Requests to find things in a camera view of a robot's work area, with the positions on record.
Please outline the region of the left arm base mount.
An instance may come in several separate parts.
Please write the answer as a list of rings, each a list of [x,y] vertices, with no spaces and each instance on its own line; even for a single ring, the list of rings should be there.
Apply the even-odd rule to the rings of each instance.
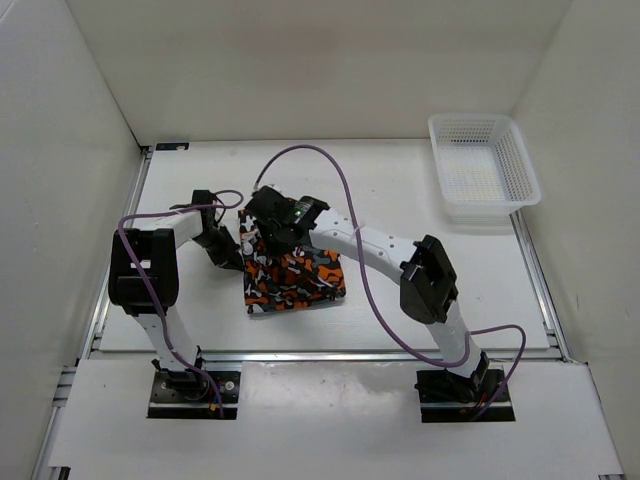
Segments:
[[[236,420],[239,410],[241,371],[224,367],[206,378],[191,371],[169,371],[153,360],[154,378],[147,417],[150,419]]]

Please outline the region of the orange camouflage shorts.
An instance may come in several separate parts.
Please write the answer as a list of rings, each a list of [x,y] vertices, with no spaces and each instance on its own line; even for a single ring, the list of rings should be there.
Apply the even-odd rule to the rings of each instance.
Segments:
[[[244,303],[251,316],[301,310],[346,297],[340,255],[310,246],[274,256],[267,252],[255,218],[238,212],[244,260]]]

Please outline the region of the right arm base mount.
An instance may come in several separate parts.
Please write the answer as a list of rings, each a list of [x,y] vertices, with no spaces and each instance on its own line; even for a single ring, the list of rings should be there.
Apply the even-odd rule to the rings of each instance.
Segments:
[[[514,422],[516,416],[508,387],[493,402],[489,399],[504,383],[503,369],[489,368],[479,387],[457,382],[446,370],[418,370],[418,393],[423,424]]]

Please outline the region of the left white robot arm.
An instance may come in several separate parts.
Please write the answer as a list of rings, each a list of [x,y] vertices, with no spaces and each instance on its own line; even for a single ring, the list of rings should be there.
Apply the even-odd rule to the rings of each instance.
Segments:
[[[233,189],[195,190],[190,202],[168,211],[122,217],[114,232],[109,300],[143,328],[157,353],[156,371],[188,400],[217,393],[218,386],[177,309],[177,251],[194,243],[217,268],[243,271],[241,247],[223,223],[243,200]]]

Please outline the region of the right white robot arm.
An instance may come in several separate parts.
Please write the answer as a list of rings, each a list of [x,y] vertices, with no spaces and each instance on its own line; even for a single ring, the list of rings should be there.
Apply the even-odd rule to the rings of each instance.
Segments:
[[[267,249],[277,255],[308,245],[359,263],[369,305],[383,330],[412,357],[444,370],[444,381],[460,399],[470,400],[486,384],[486,353],[471,338],[458,305],[457,274],[442,243],[427,235],[412,241],[357,223],[355,211],[344,216],[326,202],[303,196],[293,201],[263,186],[246,205]],[[367,270],[371,268],[399,288],[399,305],[410,319],[426,327],[441,358],[410,347],[384,320],[375,304]]]

